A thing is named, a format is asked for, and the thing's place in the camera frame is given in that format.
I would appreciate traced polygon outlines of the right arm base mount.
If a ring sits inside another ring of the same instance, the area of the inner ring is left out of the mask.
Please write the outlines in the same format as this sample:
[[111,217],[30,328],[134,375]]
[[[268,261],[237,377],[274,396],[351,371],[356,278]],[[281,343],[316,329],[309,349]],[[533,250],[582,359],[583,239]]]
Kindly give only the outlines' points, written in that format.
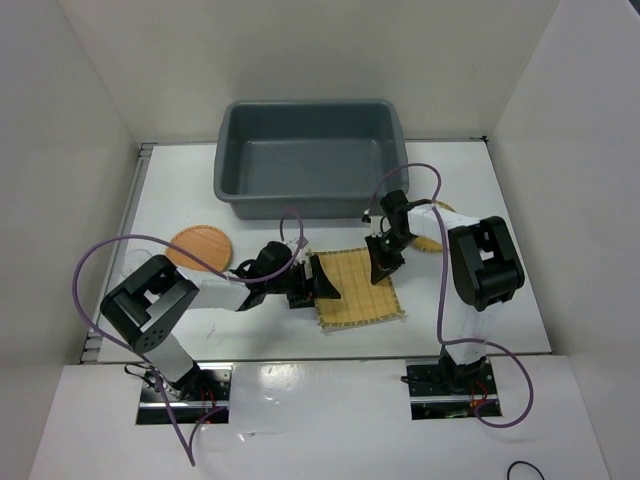
[[471,374],[452,380],[444,361],[408,361],[400,380],[407,386],[411,417],[418,420],[473,418],[480,407],[483,417],[501,417],[493,369],[488,361]]

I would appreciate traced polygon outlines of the square bamboo mat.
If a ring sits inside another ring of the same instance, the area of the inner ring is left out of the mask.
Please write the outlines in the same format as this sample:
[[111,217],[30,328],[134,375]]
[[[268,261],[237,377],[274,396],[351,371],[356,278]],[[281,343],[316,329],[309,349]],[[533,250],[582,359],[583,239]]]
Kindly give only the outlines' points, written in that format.
[[371,265],[366,247],[309,251],[317,256],[327,278],[341,294],[340,299],[318,299],[314,308],[318,325],[325,333],[378,325],[402,318],[402,308],[391,278],[371,283]]

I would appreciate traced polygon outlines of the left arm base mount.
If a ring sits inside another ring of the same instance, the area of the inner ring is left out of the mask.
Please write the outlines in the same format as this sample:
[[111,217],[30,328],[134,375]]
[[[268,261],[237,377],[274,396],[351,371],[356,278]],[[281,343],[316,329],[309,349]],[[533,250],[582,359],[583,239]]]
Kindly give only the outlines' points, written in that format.
[[[202,363],[200,375],[194,385],[174,388],[164,382],[165,395],[180,425],[195,424],[203,419],[205,424],[227,424],[233,365],[231,363]],[[139,364],[128,363],[124,372],[142,382],[137,425],[167,425],[170,423],[166,405],[153,374]]]

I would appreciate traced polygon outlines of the round orange woven tray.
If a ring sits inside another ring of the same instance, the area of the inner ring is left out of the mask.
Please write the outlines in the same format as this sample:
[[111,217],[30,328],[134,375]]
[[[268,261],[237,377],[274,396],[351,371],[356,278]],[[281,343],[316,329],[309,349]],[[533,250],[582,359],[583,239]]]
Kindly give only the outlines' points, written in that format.
[[232,259],[232,244],[220,229],[209,225],[195,225],[177,233],[171,240],[195,255],[215,270],[225,272]]

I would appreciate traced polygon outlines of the clear faceted cup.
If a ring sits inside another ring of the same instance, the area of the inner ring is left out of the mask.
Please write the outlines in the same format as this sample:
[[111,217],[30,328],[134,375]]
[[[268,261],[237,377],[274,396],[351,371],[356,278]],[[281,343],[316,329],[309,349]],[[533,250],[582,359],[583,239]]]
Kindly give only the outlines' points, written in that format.
[[120,275],[122,278],[126,278],[146,263],[153,254],[146,249],[133,249],[127,251],[124,255],[122,265],[120,268]]

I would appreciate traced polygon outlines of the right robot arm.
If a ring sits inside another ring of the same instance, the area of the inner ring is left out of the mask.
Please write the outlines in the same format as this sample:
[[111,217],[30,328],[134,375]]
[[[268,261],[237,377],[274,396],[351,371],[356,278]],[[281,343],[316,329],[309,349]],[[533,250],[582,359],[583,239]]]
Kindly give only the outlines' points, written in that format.
[[525,282],[506,222],[459,214],[430,200],[411,202],[401,190],[380,200],[389,228],[365,237],[376,285],[404,263],[402,252],[417,238],[440,236],[442,267],[436,337],[441,344],[437,381],[459,393],[486,362],[490,320]]

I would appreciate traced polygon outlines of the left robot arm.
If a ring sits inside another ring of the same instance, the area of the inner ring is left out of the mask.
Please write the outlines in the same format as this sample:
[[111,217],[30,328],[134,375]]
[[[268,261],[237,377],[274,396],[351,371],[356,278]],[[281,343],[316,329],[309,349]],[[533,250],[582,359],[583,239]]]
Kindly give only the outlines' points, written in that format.
[[196,361],[172,335],[188,310],[244,312],[261,305],[268,295],[285,296],[291,309],[311,308],[318,299],[341,297],[317,255],[296,258],[278,241],[269,242],[231,274],[239,280],[216,277],[196,284],[168,256],[155,255],[101,302],[101,314],[134,353],[150,361],[176,399],[193,396],[202,378]]

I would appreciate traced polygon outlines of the round yellow bamboo tray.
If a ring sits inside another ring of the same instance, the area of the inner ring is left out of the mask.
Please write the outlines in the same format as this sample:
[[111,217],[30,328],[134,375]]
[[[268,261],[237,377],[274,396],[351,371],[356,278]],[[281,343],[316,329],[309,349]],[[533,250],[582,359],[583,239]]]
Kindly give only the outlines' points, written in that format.
[[[456,226],[456,211],[447,203],[437,200],[436,210],[441,214],[445,229]],[[408,214],[410,233],[415,236],[410,246],[423,253],[441,253],[443,251],[437,220],[432,205],[425,204],[411,209]]]

